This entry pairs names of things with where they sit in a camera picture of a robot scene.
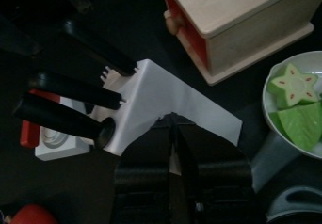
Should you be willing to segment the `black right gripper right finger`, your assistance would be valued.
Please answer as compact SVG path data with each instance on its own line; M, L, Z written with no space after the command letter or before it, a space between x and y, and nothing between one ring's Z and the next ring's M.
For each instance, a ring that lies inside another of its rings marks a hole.
M245 154L189 118L175 116L174 124L191 224L257 224Z

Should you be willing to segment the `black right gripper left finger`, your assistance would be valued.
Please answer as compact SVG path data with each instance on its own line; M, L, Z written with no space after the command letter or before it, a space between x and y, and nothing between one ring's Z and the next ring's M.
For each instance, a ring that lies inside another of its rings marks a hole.
M170 224L171 130L167 114L119 158L110 224Z

